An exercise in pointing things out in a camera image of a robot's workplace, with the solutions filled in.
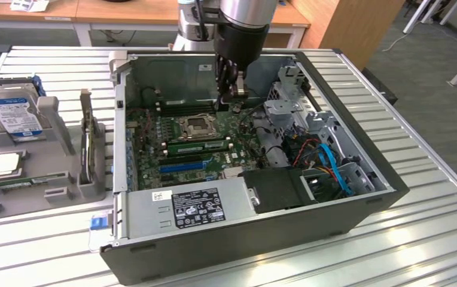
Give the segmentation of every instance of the aluminum table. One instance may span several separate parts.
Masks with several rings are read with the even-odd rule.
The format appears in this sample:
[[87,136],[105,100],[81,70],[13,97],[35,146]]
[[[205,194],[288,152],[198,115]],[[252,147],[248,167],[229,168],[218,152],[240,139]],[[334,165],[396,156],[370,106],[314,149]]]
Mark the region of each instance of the aluminum table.
[[[110,50],[13,47],[0,53],[0,77],[39,73],[67,124],[81,118],[79,90],[93,89],[95,115],[111,131],[109,163]],[[135,286],[457,285],[457,175],[348,58],[332,50],[304,51],[412,191],[348,234]],[[109,197],[0,219],[0,286],[119,286],[87,247],[90,218],[111,203]]]

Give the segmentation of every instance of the warning label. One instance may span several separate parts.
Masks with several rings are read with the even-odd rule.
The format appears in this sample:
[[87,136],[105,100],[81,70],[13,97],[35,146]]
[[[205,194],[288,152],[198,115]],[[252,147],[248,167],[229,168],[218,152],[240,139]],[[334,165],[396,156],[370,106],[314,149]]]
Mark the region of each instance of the warning label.
[[29,100],[23,97],[0,99],[0,123],[7,133],[17,136],[38,135],[43,130]]
[[226,220],[217,188],[174,194],[173,205],[178,228]]

